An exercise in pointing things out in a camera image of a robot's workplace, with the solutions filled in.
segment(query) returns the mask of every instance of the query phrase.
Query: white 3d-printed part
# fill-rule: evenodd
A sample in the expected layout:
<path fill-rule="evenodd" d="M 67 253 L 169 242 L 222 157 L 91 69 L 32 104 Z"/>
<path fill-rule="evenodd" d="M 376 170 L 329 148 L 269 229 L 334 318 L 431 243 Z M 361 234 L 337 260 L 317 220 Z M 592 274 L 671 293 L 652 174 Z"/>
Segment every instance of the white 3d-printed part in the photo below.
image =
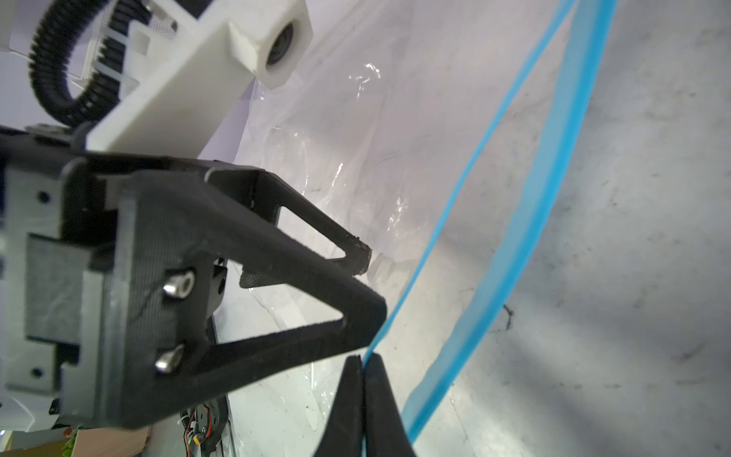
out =
<path fill-rule="evenodd" d="M 215 0 L 198 20 L 174 0 L 148 5 L 173 18 L 175 37 L 130 24 L 121 102 L 89 133 L 89 151 L 197 157 L 251 80 L 283 84 L 312 39 L 303 0 Z M 289 24 L 288 51 L 267 65 Z"/>

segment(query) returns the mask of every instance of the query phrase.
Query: metal bolt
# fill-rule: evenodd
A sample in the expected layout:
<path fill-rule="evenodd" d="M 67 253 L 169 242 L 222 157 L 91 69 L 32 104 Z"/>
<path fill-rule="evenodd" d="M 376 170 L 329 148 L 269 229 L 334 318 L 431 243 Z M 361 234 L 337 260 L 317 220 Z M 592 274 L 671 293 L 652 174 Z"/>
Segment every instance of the metal bolt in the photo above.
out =
<path fill-rule="evenodd" d="M 158 19 L 167 19 L 167 13 L 165 12 L 165 10 L 162 9 L 160 5 L 155 3 L 153 0 L 142 0 L 142 5 L 147 8 L 149 12 L 154 14 Z"/>
<path fill-rule="evenodd" d="M 183 299 L 190 295 L 195 285 L 195 273 L 188 270 L 185 273 L 177 273 L 167 278 L 162 289 L 165 295 L 171 298 Z"/>
<path fill-rule="evenodd" d="M 155 369 L 160 374 L 170 374 L 178 368 L 178 365 L 183 361 L 183 353 L 185 347 L 179 344 L 174 350 L 163 352 L 157 362 L 155 362 Z"/>

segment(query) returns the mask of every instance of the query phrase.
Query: black 3d-printed bracket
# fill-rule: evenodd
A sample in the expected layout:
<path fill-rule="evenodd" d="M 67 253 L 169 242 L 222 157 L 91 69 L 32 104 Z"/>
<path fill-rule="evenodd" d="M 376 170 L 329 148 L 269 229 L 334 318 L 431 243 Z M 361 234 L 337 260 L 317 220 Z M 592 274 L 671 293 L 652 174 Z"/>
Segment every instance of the black 3d-printed bracket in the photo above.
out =
<path fill-rule="evenodd" d="M 0 158 L 13 284 L 4 382 L 59 397 L 67 423 L 149 424 L 364 347 L 385 320 L 383 298 L 352 277 L 366 271 L 370 249 L 264 170 L 73 151 L 5 128 Z M 281 207 L 345 256 L 325 259 L 285 235 Z M 204 327 L 221 301 L 225 259 L 243 266 L 245 287 L 290 284 L 343 317 L 216 344 Z M 182 271 L 194 272 L 195 286 L 171 298 L 163 286 Z M 156 362 L 176 348 L 181 360 L 161 373 Z"/>

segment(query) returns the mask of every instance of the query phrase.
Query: black corrugated tube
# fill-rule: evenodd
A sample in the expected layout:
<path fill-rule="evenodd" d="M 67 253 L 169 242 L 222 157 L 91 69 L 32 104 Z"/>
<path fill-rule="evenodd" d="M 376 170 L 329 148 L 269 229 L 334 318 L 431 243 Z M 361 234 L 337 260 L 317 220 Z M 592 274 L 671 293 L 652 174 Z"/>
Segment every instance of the black corrugated tube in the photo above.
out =
<path fill-rule="evenodd" d="M 188 425 L 190 424 L 190 413 L 187 409 L 181 412 L 181 421 L 183 422 L 183 428 L 188 431 Z"/>
<path fill-rule="evenodd" d="M 31 46 L 31 86 L 43 109 L 58 122 L 76 127 L 99 121 L 119 103 L 119 81 L 95 72 L 84 92 L 74 99 L 66 73 L 74 46 L 89 23 L 109 0 L 55 0 L 43 15 Z M 150 22 L 140 0 L 118 0 L 107 27 L 127 35 L 129 23 Z M 100 64 L 122 72 L 124 44 L 105 38 Z"/>

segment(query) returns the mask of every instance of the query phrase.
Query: dark stain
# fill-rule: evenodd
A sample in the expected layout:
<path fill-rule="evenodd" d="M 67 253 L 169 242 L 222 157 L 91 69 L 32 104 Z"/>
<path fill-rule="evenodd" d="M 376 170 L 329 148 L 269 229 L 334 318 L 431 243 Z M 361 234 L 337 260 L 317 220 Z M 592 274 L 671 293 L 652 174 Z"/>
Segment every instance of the dark stain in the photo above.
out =
<path fill-rule="evenodd" d="M 503 305 L 503 309 L 507 313 L 507 324 L 505 325 L 505 330 L 508 331 L 512 329 L 512 318 L 515 316 L 515 311 L 508 308 L 507 303 Z"/>
<path fill-rule="evenodd" d="M 694 379 L 676 379 L 675 385 L 699 385 L 706 382 L 708 379 L 705 377 L 699 377 Z"/>
<path fill-rule="evenodd" d="M 657 284 L 654 284 L 653 282 L 650 282 L 643 286 L 642 292 L 640 293 L 640 297 L 635 300 L 635 302 L 632 304 L 632 307 L 635 309 L 642 309 L 647 304 L 647 298 L 648 296 L 657 290 Z"/>
<path fill-rule="evenodd" d="M 655 241 L 663 241 L 667 235 L 665 235 L 665 232 L 657 231 L 653 233 L 652 235 L 647 237 L 647 241 L 650 241 L 651 243 L 654 243 Z"/>
<path fill-rule="evenodd" d="M 388 161 L 390 161 L 390 160 L 394 160 L 394 159 L 396 159 L 397 157 L 399 157 L 400 155 L 401 155 L 401 154 L 400 154 L 400 153 L 398 153 L 397 151 L 394 151 L 394 152 L 389 152 L 389 153 L 385 154 L 385 155 L 384 155 L 383 157 L 381 157 L 381 158 L 380 158 L 380 159 L 378 160 L 378 162 L 376 162 L 376 164 L 377 164 L 377 165 L 380 165 L 380 164 L 382 164 L 382 163 L 384 163 L 384 162 L 388 162 Z"/>
<path fill-rule="evenodd" d="M 693 349 L 689 350 L 688 352 L 683 352 L 680 355 L 674 355 L 671 357 L 675 363 L 684 363 L 688 360 L 692 359 L 696 355 L 700 354 L 703 351 L 703 348 L 705 348 L 706 341 L 701 341 L 700 343 L 696 344 Z"/>
<path fill-rule="evenodd" d="M 614 189 L 612 189 L 612 193 L 609 195 L 609 200 L 607 201 L 607 206 L 609 206 L 609 207 L 617 206 L 617 202 L 615 201 L 615 199 L 617 198 L 618 193 L 619 193 L 618 187 L 615 187 Z"/>

